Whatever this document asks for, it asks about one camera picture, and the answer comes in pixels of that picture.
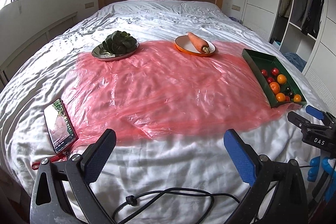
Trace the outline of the blue gloved hand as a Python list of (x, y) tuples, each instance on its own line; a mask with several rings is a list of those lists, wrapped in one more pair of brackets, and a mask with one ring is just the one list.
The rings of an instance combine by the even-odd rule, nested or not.
[(318, 193), (318, 183), (324, 173), (327, 173), (327, 176), (330, 177), (330, 185), (326, 188), (324, 193), (325, 202), (328, 203), (335, 193), (335, 159), (331, 157), (321, 159), (320, 156), (311, 159), (307, 180), (309, 182), (315, 182), (313, 193)]

